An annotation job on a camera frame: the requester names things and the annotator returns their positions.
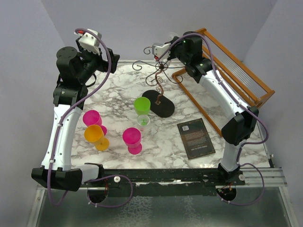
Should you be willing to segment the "green plastic wine glass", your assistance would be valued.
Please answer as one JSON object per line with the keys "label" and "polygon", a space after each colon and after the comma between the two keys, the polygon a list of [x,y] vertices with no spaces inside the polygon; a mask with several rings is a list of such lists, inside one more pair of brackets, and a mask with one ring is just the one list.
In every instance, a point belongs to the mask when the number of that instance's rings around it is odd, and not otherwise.
{"label": "green plastic wine glass", "polygon": [[146,97],[139,97],[134,101],[134,109],[137,115],[149,115],[151,102]]}

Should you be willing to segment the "clear wine glass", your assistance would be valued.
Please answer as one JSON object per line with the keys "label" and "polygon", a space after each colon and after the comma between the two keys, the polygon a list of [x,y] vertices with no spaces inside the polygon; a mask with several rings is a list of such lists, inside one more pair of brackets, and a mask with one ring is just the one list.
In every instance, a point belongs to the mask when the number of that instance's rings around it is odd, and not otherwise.
{"label": "clear wine glass", "polygon": [[174,43],[180,37],[178,34],[176,34],[174,32],[169,32],[168,35],[169,35],[169,42],[171,44]]}
{"label": "clear wine glass", "polygon": [[142,137],[146,138],[150,133],[151,121],[148,115],[139,115],[137,117],[137,128],[141,132]]}

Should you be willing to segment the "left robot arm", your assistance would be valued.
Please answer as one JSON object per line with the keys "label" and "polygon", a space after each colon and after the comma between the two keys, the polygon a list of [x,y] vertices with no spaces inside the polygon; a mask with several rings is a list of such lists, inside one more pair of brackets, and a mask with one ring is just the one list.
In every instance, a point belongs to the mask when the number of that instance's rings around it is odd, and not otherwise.
{"label": "left robot arm", "polygon": [[95,71],[114,73],[120,56],[106,48],[107,60],[102,59],[100,38],[76,40],[77,48],[66,46],[57,54],[59,77],[53,92],[53,128],[45,157],[40,167],[33,168],[31,177],[45,188],[77,191],[89,181],[93,186],[104,182],[101,164],[85,163],[71,167],[71,148],[75,129],[88,97],[86,82]]}

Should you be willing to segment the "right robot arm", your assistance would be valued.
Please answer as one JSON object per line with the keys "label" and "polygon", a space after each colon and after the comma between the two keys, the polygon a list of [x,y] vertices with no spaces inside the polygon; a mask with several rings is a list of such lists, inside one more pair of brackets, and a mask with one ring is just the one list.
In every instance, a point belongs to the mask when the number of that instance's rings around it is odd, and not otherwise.
{"label": "right robot arm", "polygon": [[186,32],[182,37],[175,36],[166,42],[157,56],[167,60],[178,59],[183,63],[187,74],[204,87],[223,109],[228,122],[221,129],[225,147],[217,179],[228,185],[240,172],[240,153],[255,129],[259,111],[238,97],[220,76],[212,53],[209,53],[209,59],[203,57],[203,44],[210,47],[201,34]]}

